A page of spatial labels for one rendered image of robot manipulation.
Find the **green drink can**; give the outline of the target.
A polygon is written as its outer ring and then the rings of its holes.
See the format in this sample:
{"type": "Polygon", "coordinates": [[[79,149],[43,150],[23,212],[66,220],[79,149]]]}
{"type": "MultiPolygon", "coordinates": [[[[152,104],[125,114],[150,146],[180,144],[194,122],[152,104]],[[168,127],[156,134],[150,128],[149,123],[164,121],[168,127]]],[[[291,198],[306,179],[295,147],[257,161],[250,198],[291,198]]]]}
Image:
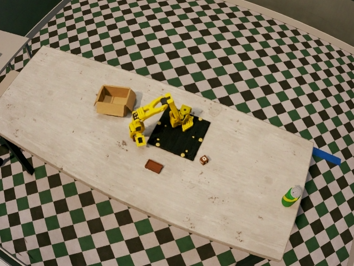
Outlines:
{"type": "Polygon", "coordinates": [[[301,196],[301,190],[298,187],[292,187],[282,198],[282,204],[285,207],[292,206],[301,196]]]}

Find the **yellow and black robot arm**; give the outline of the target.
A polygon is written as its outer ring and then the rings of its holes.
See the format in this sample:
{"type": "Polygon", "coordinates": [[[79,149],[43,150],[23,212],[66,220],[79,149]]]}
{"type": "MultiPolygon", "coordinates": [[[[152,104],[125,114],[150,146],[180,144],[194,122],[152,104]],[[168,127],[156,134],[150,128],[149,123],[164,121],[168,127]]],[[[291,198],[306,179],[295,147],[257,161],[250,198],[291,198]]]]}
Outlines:
{"type": "Polygon", "coordinates": [[[152,117],[155,114],[159,114],[166,110],[166,108],[170,106],[170,123],[172,127],[177,127],[178,125],[182,125],[183,131],[193,127],[193,118],[190,116],[191,108],[182,105],[180,111],[176,108],[172,96],[170,93],[165,94],[164,96],[160,96],[157,99],[153,100],[151,103],[144,107],[140,107],[137,111],[132,112],[132,125],[134,127],[135,132],[142,131],[142,125],[140,120],[145,121],[146,119],[152,117]],[[158,108],[154,108],[159,102],[161,102],[162,106],[158,108]],[[153,109],[154,108],[154,109],[153,109]],[[148,112],[147,112],[148,111],[148,112]],[[144,114],[145,113],[145,114],[144,114]]]}

